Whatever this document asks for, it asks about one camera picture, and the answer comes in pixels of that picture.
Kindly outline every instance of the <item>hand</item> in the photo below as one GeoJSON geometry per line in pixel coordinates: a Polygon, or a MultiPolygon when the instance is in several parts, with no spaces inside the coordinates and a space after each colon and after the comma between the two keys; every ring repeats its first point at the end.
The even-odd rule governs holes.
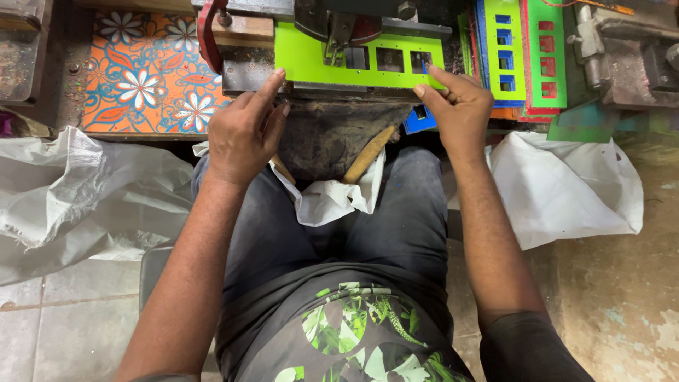
{"type": "Polygon", "coordinates": [[[285,81],[278,68],[258,92],[238,96],[210,118],[210,165],[206,177],[247,189],[278,149],[290,104],[272,104],[285,81]]]}
{"type": "Polygon", "coordinates": [[[485,162],[485,130],[493,108],[493,94],[466,74],[446,73],[434,65],[428,72],[446,90],[439,92],[424,84],[413,90],[434,115],[451,163],[455,166],[478,159],[485,162]]]}

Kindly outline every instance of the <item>orange floral sheet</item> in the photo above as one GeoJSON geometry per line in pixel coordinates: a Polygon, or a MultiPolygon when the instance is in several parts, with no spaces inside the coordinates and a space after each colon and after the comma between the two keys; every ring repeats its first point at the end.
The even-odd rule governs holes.
{"type": "Polygon", "coordinates": [[[206,133],[231,100],[194,18],[132,12],[97,13],[87,94],[84,130],[121,133],[206,133]]]}

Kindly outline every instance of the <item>leaf print shirt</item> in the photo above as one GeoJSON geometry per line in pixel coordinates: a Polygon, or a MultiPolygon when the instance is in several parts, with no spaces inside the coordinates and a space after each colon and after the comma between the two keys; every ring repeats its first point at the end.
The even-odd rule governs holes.
{"type": "MultiPolygon", "coordinates": [[[[467,382],[447,294],[383,264],[318,264],[222,308],[215,356],[225,381],[467,382]]],[[[484,333],[488,381],[592,381],[548,320],[500,318],[484,333]]]]}

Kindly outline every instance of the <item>dark jeans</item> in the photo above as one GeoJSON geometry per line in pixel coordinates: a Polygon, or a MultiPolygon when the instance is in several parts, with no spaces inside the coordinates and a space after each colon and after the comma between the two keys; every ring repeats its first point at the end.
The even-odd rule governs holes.
{"type": "MultiPolygon", "coordinates": [[[[208,162],[209,157],[204,156],[194,170],[194,198],[208,162]]],[[[397,266],[445,289],[447,206],[441,163],[434,154],[419,147],[401,150],[384,167],[374,213],[356,211],[351,215],[355,222],[346,232],[344,250],[338,254],[329,248],[333,257],[328,257],[314,242],[329,230],[297,222],[288,192],[267,166],[250,184],[236,220],[224,277],[224,302],[297,269],[337,261],[397,266]]]]}

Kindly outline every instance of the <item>red lever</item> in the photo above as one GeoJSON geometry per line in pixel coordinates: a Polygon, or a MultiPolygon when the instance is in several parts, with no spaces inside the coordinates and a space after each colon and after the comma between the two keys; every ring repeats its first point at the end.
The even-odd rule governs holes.
{"type": "Polygon", "coordinates": [[[207,61],[211,71],[221,75],[222,64],[215,36],[212,33],[212,22],[218,9],[226,8],[228,0],[205,0],[198,16],[198,44],[200,55],[207,61]]]}

